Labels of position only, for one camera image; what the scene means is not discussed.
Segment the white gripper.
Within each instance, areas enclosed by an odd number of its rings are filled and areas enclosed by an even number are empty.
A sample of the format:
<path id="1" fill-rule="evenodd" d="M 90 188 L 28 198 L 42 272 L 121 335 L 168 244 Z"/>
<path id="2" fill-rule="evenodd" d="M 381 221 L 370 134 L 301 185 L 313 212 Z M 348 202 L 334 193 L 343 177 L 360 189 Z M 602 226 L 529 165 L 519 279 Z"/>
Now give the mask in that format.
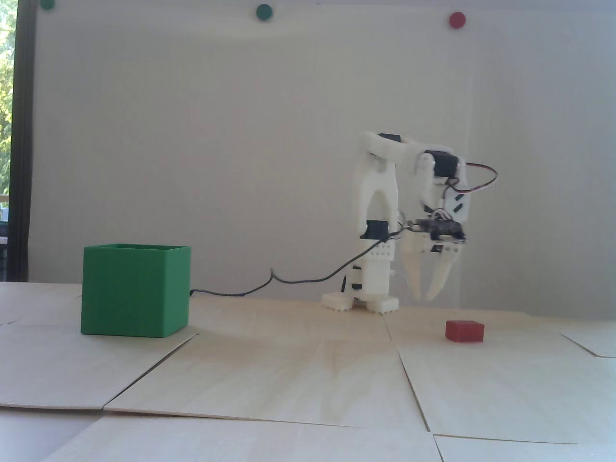
<path id="1" fill-rule="evenodd" d="M 462 225 L 405 225 L 402 231 L 403 266 L 413 297 L 422 300 L 422 258 L 438 255 L 434 264 L 433 279 L 425 295 L 433 301 L 443 290 L 451 269 L 460 255 L 466 235 Z"/>

